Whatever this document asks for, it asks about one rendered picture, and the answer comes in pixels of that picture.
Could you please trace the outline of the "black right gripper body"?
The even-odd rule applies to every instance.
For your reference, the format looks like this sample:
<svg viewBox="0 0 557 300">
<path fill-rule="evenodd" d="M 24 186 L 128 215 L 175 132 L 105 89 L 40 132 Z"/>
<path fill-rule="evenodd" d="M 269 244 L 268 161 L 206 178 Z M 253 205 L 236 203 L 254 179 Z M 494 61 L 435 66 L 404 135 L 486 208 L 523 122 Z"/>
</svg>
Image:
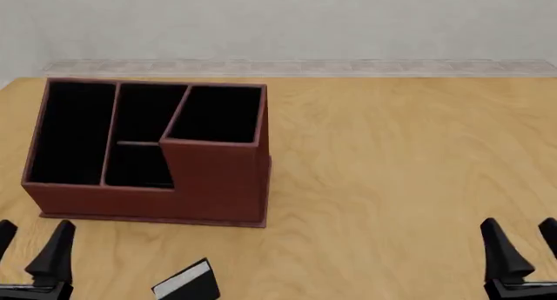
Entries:
<svg viewBox="0 0 557 300">
<path fill-rule="evenodd" d="M 484 289 L 489 300 L 557 300 L 557 282 L 502 283 L 494 279 Z"/>
</svg>

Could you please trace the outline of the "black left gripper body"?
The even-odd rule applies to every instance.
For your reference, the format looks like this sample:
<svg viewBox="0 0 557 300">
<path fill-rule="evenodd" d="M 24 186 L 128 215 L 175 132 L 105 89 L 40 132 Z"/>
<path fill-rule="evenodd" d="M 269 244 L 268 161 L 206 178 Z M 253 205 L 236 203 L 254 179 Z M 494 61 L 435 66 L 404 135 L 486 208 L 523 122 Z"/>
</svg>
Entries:
<svg viewBox="0 0 557 300">
<path fill-rule="evenodd" d="M 31 284 L 0 284 L 0 300 L 70 300 L 73 286 L 57 283 L 51 287 Z"/>
</svg>

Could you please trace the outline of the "red-brown desk caddy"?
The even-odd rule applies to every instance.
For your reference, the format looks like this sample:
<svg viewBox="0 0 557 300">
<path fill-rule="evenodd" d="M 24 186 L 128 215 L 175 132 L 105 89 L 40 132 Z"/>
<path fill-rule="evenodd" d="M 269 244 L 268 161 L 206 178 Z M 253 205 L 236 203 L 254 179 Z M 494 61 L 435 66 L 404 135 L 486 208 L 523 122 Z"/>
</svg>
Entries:
<svg viewBox="0 0 557 300">
<path fill-rule="evenodd" d="M 48 218 L 262 227 L 267 90 L 47 80 L 22 176 Z"/>
</svg>

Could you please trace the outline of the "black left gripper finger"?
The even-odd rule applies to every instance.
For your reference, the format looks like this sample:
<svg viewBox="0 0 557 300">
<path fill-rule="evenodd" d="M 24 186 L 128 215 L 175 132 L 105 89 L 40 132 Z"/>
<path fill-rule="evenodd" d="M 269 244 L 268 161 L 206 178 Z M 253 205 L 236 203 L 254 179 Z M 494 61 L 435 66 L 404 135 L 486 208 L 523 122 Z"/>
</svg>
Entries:
<svg viewBox="0 0 557 300">
<path fill-rule="evenodd" d="M 61 221 L 47 244 L 25 268 L 34 286 L 55 286 L 72 283 L 71 252 L 76 226 L 69 220 Z"/>
<path fill-rule="evenodd" d="M 18 227 L 9 220 L 0 221 L 0 261 L 17 233 Z"/>
</svg>

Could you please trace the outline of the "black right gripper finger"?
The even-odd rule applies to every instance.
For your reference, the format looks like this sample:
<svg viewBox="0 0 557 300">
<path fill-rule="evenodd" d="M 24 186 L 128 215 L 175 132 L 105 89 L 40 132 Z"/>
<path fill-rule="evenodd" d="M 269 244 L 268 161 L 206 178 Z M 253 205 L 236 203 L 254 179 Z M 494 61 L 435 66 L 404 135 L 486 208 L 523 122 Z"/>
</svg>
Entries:
<svg viewBox="0 0 557 300">
<path fill-rule="evenodd" d="M 486 258 L 485 281 L 524 283 L 535 268 L 516 250 L 498 222 L 489 217 L 480 225 L 480 231 Z"/>
<path fill-rule="evenodd" d="M 557 257 L 557 219 L 546 218 L 538 227 L 554 257 Z"/>
</svg>

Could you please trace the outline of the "black book with white pages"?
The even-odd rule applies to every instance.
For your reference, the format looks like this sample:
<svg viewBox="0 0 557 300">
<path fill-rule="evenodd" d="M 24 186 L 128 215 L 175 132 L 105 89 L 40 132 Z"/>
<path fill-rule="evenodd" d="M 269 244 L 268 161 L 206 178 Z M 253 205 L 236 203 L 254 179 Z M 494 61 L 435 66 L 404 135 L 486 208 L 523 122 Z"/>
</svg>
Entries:
<svg viewBox="0 0 557 300">
<path fill-rule="evenodd" d="M 218 300 L 221 297 L 207 257 L 151 288 L 156 300 Z"/>
</svg>

